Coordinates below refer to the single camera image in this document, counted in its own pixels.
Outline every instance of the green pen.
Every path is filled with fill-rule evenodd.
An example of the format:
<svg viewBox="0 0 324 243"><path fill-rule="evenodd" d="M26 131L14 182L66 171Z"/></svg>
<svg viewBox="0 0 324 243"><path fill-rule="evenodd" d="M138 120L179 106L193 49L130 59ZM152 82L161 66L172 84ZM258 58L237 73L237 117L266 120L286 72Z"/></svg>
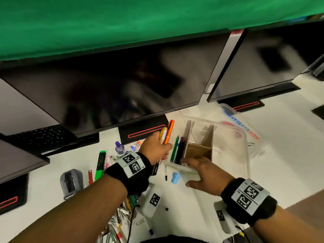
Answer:
<svg viewBox="0 0 324 243"><path fill-rule="evenodd" d="M176 150L177 150L178 142L179 142L179 136L177 136L176 143L173 146L173 151L172 151L172 155L171 155L170 162L173 162L173 160L174 160L174 156L176 155Z"/></svg>
<svg viewBox="0 0 324 243"><path fill-rule="evenodd" d="M103 169L105 167L105 160L106 160L106 151L100 151L97 169L95 174L95 181L98 180L103 175Z"/></svg>

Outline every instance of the forearm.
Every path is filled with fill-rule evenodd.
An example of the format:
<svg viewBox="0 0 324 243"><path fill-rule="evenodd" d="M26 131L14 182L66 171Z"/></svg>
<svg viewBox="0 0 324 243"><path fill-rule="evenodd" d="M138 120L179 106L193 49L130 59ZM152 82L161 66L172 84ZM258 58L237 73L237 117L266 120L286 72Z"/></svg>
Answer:
<svg viewBox="0 0 324 243"><path fill-rule="evenodd" d="M253 229L266 243L323 242L318 230L278 205L272 217L258 220Z"/></svg>
<svg viewBox="0 0 324 243"><path fill-rule="evenodd" d="M104 175L27 227L10 243L90 243L125 200L127 189Z"/></svg>

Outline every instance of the human arm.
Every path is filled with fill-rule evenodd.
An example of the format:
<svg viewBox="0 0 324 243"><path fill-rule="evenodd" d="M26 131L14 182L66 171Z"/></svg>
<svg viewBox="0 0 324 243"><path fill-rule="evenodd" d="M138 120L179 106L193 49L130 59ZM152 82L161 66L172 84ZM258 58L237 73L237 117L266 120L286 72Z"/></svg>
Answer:
<svg viewBox="0 0 324 243"><path fill-rule="evenodd" d="M195 168L200 176L200 181L188 181L187 187L220 196L225 187L235 179L207 158L181 161ZM267 243L323 242L318 230L278 205L271 217L258 220L253 229Z"/></svg>
<svg viewBox="0 0 324 243"><path fill-rule="evenodd" d="M166 159L171 144L160 145L159 133L148 137L140 152L151 164ZM91 243L126 199L127 189L105 174L18 234L10 243Z"/></svg>

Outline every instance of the person's right hand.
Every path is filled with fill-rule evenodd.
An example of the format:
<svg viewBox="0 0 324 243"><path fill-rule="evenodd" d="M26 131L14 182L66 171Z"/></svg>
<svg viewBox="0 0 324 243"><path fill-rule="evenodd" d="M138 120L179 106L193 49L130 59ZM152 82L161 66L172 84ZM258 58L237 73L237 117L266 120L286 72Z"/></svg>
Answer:
<svg viewBox="0 0 324 243"><path fill-rule="evenodd" d="M219 168L205 157L199 159L184 158L181 159L181 163L188 164L196 169L200 176L200 181L188 181L186 186L212 195L220 196L229 182L235 179L235 177Z"/></svg>

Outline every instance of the green fabric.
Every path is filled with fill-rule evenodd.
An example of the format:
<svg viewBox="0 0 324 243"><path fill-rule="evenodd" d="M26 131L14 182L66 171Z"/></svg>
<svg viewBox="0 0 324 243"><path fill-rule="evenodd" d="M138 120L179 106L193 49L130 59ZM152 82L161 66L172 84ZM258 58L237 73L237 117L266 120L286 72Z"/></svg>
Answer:
<svg viewBox="0 0 324 243"><path fill-rule="evenodd" d="M0 61L322 12L324 0L0 0Z"/></svg>

